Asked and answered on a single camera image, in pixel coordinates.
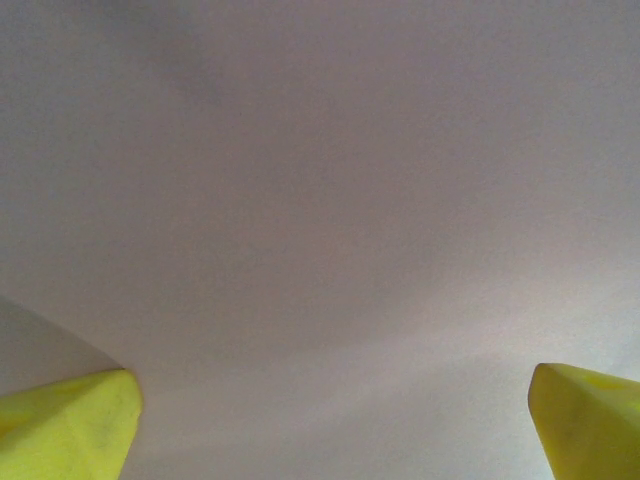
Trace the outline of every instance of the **yellow plastic part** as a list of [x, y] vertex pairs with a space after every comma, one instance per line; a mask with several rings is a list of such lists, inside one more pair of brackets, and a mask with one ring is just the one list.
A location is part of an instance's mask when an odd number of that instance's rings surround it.
[[557, 480], [640, 479], [640, 383], [540, 364], [529, 410]]
[[0, 479], [115, 480], [142, 395], [113, 370], [0, 398]]

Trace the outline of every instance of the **white surface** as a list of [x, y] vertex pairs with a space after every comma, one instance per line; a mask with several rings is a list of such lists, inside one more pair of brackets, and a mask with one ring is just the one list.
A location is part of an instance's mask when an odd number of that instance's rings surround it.
[[0, 291], [125, 480], [549, 479], [534, 365], [640, 378], [640, 11], [511, 3], [3, 4]]

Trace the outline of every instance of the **yellow object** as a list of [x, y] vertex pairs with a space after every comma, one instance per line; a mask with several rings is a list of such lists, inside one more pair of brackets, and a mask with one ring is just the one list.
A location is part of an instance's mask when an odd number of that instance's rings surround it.
[[0, 398], [0, 479], [115, 480], [142, 396], [126, 370]]
[[640, 383], [540, 364], [529, 410], [557, 480], [640, 479]]

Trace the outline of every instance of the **yellow pointed tip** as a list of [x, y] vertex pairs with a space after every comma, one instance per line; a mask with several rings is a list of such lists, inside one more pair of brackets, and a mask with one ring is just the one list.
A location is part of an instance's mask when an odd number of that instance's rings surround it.
[[529, 410], [557, 480], [640, 478], [640, 384], [540, 364]]
[[138, 383], [112, 370], [0, 398], [0, 478], [115, 480], [142, 411]]

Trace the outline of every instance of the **gray background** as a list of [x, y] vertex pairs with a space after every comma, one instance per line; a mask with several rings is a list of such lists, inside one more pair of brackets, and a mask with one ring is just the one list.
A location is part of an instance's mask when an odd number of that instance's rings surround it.
[[546, 480], [535, 364], [640, 379], [635, 2], [0, 8], [2, 389], [132, 368], [124, 479]]

